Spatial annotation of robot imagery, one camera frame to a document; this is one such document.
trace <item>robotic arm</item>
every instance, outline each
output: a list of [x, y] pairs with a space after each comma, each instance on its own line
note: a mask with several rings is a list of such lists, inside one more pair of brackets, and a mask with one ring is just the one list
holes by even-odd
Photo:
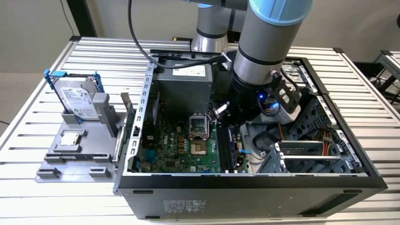
[[[311, 11], [312, 0], [192, 0], [212, 5], [200, 5], [215, 11], [223, 11], [222, 4], [234, 9], [244, 9], [248, 3], [242, 30], [239, 50], [232, 57], [234, 69], [231, 93], [227, 103], [215, 109], [215, 115], [228, 126], [240, 126], [254, 120], [262, 113], [274, 117], [282, 124], [292, 122], [300, 112], [299, 88], [292, 91], [283, 80], [282, 64], [288, 54], [302, 22]], [[219, 24], [223, 18], [208, 20]], [[224, 34], [227, 28], [218, 25], [218, 32]], [[199, 21], [198, 33], [204, 35], [206, 26]]]

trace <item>aluminum table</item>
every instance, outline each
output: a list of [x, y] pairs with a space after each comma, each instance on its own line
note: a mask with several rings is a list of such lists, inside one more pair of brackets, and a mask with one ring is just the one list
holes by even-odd
[[[146, 51], [188, 51], [183, 41], [142, 41]], [[34, 178], [62, 124], [63, 106], [44, 80], [0, 138], [0, 224], [400, 224], [400, 116], [344, 53], [292, 47], [307, 57], [390, 189], [324, 218], [139, 221], [114, 183], [36, 183]], [[147, 59], [131, 40], [70, 41], [51, 70], [102, 75], [110, 103], [123, 112], [119, 94], [138, 103]]]

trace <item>blue led light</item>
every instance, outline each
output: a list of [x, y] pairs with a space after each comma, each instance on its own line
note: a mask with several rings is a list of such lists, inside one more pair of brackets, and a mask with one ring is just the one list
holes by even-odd
[[280, 104], [276, 102], [276, 103], [274, 103], [274, 105], [270, 107], [271, 109], [275, 109], [276, 107], [279, 107], [280, 106]]

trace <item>white label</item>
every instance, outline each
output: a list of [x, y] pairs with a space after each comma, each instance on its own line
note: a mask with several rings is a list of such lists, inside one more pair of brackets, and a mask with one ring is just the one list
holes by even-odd
[[84, 120], [99, 119], [88, 91], [83, 88], [70, 87], [63, 87], [62, 91], [74, 114]]
[[206, 66], [194, 66], [183, 69], [174, 69], [172, 75], [175, 76], [206, 76]]
[[204, 212], [207, 200], [164, 200], [167, 213]]

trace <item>blue drive bracket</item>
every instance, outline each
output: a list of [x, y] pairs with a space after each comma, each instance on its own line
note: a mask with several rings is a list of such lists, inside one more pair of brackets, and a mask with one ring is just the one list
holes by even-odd
[[[58, 76], [58, 77], [64, 77], [64, 76], [67, 75], [67, 72], [64, 72], [64, 75], [60, 76], [62, 73], [59, 73], [59, 72], [60, 72], [60, 71], [55, 71], [55, 72], [54, 72], [54, 73], [56, 73], [56, 76]], [[64, 103], [63, 103], [62, 97], [60, 97], [60, 95], [59, 95], [59, 93], [58, 93], [58, 90], [56, 90], [56, 88], [55, 88], [55, 84], [54, 84], [54, 82], [51, 81], [51, 79], [52, 79], [51, 70], [50, 70], [50, 69], [46, 69], [44, 72], [43, 72], [43, 74], [44, 74], [44, 79], [46, 79], [47, 83], [50, 84], [50, 88], [55, 91], [56, 96], [58, 96], [58, 98], [59, 98], [59, 100], [60, 100], [60, 102], [62, 102], [62, 105], [63, 105], [63, 107], [64, 107], [64, 111], [68, 112], [68, 109], [67, 109], [67, 107], [66, 107], [66, 105], [64, 105]]]
[[96, 80], [98, 91], [102, 92], [102, 93], [104, 93], [104, 87], [103, 87], [103, 83], [102, 83], [102, 77], [98, 74], [98, 71], [95, 71], [94, 77], [95, 77], [95, 80]]

